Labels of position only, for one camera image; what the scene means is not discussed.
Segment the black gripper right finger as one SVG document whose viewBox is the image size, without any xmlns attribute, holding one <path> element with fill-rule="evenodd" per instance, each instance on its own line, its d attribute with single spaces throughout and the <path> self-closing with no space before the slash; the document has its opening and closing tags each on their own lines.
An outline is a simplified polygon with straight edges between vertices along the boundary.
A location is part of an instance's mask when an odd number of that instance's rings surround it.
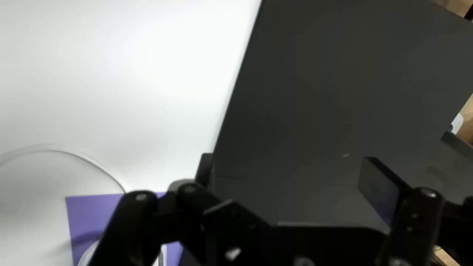
<svg viewBox="0 0 473 266">
<path fill-rule="evenodd" d="M 376 157 L 363 160 L 358 190 L 391 228 L 378 266 L 434 266 L 437 249 L 460 266 L 473 265 L 471 197 L 456 204 L 432 188 L 413 188 Z"/>
</svg>

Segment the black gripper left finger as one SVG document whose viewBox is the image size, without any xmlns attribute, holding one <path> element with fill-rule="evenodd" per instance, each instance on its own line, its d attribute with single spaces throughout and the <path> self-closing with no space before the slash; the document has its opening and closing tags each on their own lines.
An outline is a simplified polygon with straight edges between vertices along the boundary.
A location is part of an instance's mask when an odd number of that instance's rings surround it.
<svg viewBox="0 0 473 266">
<path fill-rule="evenodd" d="M 180 243 L 202 266 L 255 264 L 262 258 L 262 219 L 197 182 L 175 182 L 163 197 L 125 194 L 88 266 L 153 266 Z"/>
</svg>

